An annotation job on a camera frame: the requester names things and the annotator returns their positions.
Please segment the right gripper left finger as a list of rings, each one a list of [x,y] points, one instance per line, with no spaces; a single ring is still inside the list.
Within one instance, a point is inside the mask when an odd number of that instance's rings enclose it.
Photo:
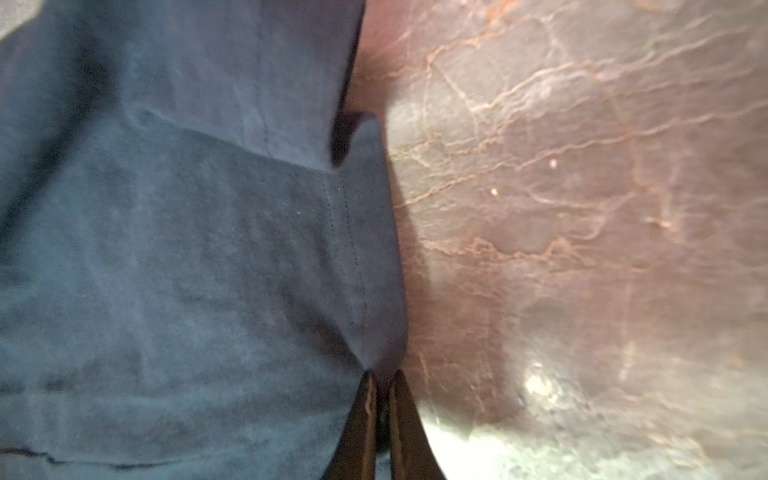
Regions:
[[[377,452],[377,386],[371,372],[358,385],[353,405],[323,480],[374,480]]]

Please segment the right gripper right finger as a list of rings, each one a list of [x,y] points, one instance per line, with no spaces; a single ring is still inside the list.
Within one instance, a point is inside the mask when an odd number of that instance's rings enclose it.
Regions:
[[[391,478],[445,480],[402,370],[397,371],[389,390],[388,409]]]

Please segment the navy tank top red trim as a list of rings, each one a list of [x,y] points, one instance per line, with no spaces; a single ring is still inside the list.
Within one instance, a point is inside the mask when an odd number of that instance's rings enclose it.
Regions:
[[[1,43],[1,475],[318,479],[407,338],[361,1],[47,1]]]

